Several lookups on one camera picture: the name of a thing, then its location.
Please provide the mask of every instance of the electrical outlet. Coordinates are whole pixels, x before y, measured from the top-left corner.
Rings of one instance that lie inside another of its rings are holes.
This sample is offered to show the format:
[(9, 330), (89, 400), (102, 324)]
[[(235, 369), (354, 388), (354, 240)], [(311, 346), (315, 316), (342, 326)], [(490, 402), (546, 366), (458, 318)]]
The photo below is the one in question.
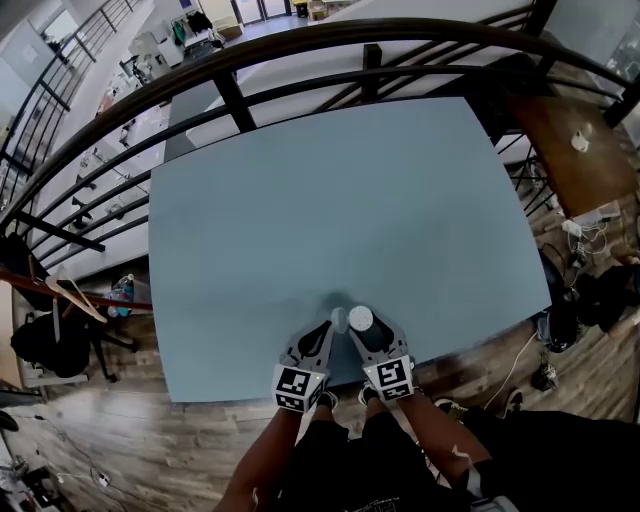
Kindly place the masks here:
[(576, 238), (582, 238), (582, 226), (572, 220), (565, 220), (562, 223), (562, 230), (571, 233)]

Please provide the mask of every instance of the office chair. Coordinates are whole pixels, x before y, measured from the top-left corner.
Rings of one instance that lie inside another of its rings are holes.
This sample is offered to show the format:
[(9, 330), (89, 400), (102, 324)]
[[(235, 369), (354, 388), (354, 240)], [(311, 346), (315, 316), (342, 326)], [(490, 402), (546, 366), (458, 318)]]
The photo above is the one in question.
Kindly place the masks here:
[[(14, 274), (45, 280), (49, 273), (37, 260), (25, 242), (15, 233), (8, 237), (0, 237), (0, 264)], [(59, 281), (64, 288), (64, 281)], [(53, 297), (31, 290), (15, 287), (25, 300), (36, 310), (50, 312), (53, 310)], [(66, 299), (58, 299), (60, 340), (56, 342), (53, 314), (49, 313), (25, 322), (11, 337), (11, 346), (16, 354), (25, 361), (42, 364), (58, 377), (73, 377), (84, 371), (89, 364), (89, 347), (93, 349), (100, 362), (102, 373), (110, 382), (118, 379), (107, 371), (101, 341), (136, 352), (135, 343), (124, 343), (102, 332), (102, 326), (95, 319), (82, 313), (77, 308), (66, 316), (62, 313), (69, 305)]]

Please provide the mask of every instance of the light blue table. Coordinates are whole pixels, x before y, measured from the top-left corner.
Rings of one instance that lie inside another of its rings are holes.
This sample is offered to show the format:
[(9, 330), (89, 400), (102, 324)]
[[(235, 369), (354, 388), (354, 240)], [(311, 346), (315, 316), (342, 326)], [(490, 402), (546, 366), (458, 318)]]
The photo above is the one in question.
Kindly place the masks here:
[[(462, 99), (283, 122), (162, 165), (151, 288), (173, 401), (269, 396), (291, 336), (337, 305), (399, 324), (418, 362), (550, 304), (511, 182)], [(361, 380), (336, 340), (333, 383)]]

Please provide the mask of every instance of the wooden floor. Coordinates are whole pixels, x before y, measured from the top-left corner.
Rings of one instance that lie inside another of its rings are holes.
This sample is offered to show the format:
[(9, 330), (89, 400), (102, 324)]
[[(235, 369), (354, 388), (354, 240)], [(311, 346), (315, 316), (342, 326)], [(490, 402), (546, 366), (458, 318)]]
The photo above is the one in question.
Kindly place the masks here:
[[(520, 191), (523, 202), (532, 193)], [(623, 216), (607, 228), (609, 246), (625, 243), (637, 247), (637, 203), (630, 197), (621, 205)], [(531, 229), (539, 247), (552, 244), (566, 262), (566, 234), (559, 228), (548, 229), (557, 219), (555, 212), (542, 207), (531, 219)], [(562, 266), (549, 246), (544, 250)], [(599, 274), (611, 260), (595, 256), (591, 263), (591, 271)], [(574, 277), (574, 271), (567, 270), (566, 284)], [(533, 324), (524, 322), (464, 353), (428, 363), (417, 371), (419, 383), (434, 398), (447, 396), (467, 405), (484, 404), (533, 332)], [(117, 325), (116, 335), (131, 337), (141, 345), (137, 354), (105, 346), (109, 365), (120, 381), (106, 383), (94, 363), (88, 383), (49, 388), (48, 403), (9, 410), (23, 417), (17, 418), (20, 432), (5, 434), (12, 454), (23, 457), (31, 467), (46, 465), (53, 473), (65, 473), (60, 487), (78, 510), (210, 511), (239, 458), (268, 423), (275, 407), (269, 401), (172, 404), (153, 318), (125, 319)], [(632, 421), (640, 368), (639, 339), (637, 331), (624, 339), (611, 339), (597, 327), (587, 330), (577, 345), (563, 354), (551, 354), (560, 386), (546, 393), (529, 384), (544, 352), (536, 340), (520, 358), (510, 384), (495, 404), (499, 409), (509, 390), (518, 385), (524, 390), (526, 409)], [(363, 427), (357, 391), (342, 390), (336, 411), (337, 420), (348, 426), (352, 435), (358, 435)], [(51, 423), (24, 418), (34, 414)], [(111, 478), (110, 487), (100, 489), (91, 483), (92, 466), (94, 476), (101, 471)]]

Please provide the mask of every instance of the table top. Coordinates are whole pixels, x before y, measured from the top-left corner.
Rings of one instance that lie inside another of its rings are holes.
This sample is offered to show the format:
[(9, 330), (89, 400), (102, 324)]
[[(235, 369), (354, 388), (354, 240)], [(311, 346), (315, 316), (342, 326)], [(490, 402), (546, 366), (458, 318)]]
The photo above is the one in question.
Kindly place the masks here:
[[(567, 217), (595, 210), (638, 188), (635, 171), (595, 105), (541, 96), (515, 96), (508, 105)], [(573, 148), (571, 138), (586, 123), (593, 134), (588, 151), (582, 153)]]
[[(462, 98), (260, 128), (157, 167), (151, 187), (154, 321), (176, 402), (269, 396), (289, 339), (337, 306), (372, 306), (422, 362), (550, 304), (517, 194)], [(330, 385), (364, 380), (361, 365), (336, 339)]]

